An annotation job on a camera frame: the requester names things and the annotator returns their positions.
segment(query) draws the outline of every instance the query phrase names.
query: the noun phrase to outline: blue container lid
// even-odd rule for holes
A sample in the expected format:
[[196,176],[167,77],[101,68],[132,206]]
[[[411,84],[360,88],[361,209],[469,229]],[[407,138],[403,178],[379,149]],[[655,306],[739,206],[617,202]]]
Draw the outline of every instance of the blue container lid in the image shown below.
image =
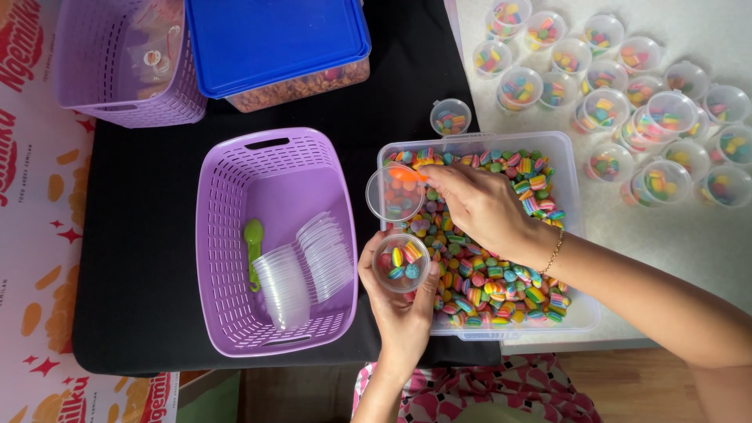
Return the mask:
[[186,14],[199,89],[212,99],[371,51],[360,0],[186,0]]

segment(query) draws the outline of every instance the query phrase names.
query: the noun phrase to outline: spoon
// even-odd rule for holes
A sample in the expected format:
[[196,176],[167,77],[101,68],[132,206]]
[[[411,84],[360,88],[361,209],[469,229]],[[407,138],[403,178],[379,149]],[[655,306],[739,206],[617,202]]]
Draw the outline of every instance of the spoon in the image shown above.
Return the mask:
[[251,219],[245,224],[243,229],[243,239],[248,243],[248,281],[250,281],[250,290],[257,292],[260,288],[259,276],[251,264],[255,259],[261,257],[261,240],[264,239],[264,227],[258,219]]

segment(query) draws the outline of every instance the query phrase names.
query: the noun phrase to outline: white countertop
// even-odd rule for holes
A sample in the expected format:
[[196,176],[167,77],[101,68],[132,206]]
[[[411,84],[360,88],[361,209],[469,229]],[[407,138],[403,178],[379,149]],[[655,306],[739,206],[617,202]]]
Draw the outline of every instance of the white countertop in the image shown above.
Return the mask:
[[[446,0],[450,21],[452,1]],[[493,4],[490,0],[456,0],[453,22],[453,29],[459,24],[458,44],[462,45],[481,131],[562,131],[572,139],[575,160],[581,168],[587,151],[606,142],[610,135],[573,133],[568,122],[571,109],[546,112],[533,107],[514,116],[500,114],[494,105],[499,79],[483,81],[475,76],[471,55],[484,41],[484,18]],[[656,76],[663,75],[671,64],[688,59],[703,67],[713,82],[731,84],[752,94],[752,44],[743,36],[752,16],[752,2],[748,0],[721,0],[712,5],[699,0],[532,0],[532,4],[534,12],[556,11],[573,32],[580,33],[592,15],[613,14],[624,24],[627,37],[644,35],[664,46],[664,60]],[[550,53],[529,52],[522,38],[520,33],[510,43],[515,62],[539,73],[548,72]],[[618,184],[597,184],[583,174],[578,179],[589,240],[684,278],[744,310],[752,309],[752,291],[745,283],[750,280],[752,206],[728,211],[700,205],[692,197],[677,206],[648,209],[622,202]],[[640,296],[650,293],[623,294],[625,301],[639,301]],[[601,322],[588,333],[523,336],[501,342],[502,353],[654,345],[622,318],[603,306],[600,309]]]

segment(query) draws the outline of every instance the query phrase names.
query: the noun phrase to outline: purple basket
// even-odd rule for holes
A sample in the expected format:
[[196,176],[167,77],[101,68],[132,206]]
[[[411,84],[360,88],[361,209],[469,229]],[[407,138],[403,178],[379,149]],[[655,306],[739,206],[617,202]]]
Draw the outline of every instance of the purple basket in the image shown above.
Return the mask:
[[264,226],[265,254],[293,242],[298,229],[324,211],[337,219],[356,263],[347,185],[332,143],[321,132],[257,132],[209,151],[196,203],[196,266],[209,339],[220,353],[259,357],[298,351],[331,342],[350,327],[358,291],[356,271],[338,293],[311,306],[308,324],[289,332],[274,328],[263,289],[254,293],[248,287],[246,222],[257,218]]
[[134,76],[126,48],[147,35],[130,29],[130,17],[147,0],[66,0],[57,23],[53,86],[58,104],[126,128],[194,123],[204,117],[188,26],[168,87],[150,99],[136,91],[149,87]]

